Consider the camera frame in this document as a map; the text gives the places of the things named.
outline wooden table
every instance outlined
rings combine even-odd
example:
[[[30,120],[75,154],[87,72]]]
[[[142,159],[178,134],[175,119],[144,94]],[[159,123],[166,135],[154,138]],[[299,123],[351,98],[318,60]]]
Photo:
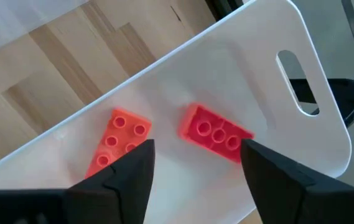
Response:
[[[214,22],[205,0],[91,0],[1,47],[0,159]]]

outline cutting board handle hole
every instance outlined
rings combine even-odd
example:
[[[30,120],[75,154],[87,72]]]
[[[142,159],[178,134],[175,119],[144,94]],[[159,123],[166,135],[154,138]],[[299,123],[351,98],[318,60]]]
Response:
[[[308,115],[319,114],[318,104],[296,55],[289,50],[282,50],[277,53],[276,62],[289,81],[290,89],[302,112]]]

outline red lego brick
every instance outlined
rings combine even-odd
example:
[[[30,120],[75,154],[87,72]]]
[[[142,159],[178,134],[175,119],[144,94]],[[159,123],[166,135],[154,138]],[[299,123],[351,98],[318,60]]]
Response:
[[[144,142],[152,123],[126,110],[114,109],[87,170],[88,178]]]
[[[240,162],[241,140],[254,138],[250,131],[197,103],[188,107],[179,135],[234,162]]]

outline white cutting board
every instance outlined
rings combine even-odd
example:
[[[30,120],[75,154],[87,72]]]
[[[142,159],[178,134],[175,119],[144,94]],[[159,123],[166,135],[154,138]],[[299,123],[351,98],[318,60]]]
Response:
[[[317,116],[295,101],[280,50],[299,59]],[[253,0],[2,159],[0,189],[81,181],[111,110],[122,107],[152,121],[156,165],[146,223],[237,223],[254,209],[241,166],[177,135],[192,102],[315,170],[337,177],[347,168],[350,138],[298,9]]]

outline lego brick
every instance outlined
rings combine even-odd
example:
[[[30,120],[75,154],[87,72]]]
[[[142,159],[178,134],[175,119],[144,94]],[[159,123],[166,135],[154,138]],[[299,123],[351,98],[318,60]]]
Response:
[[[197,103],[188,107],[179,136],[233,162],[240,162],[241,140],[254,138],[250,131]]]
[[[123,109],[114,109],[85,178],[112,164],[144,142],[151,127],[152,123],[142,116]]]

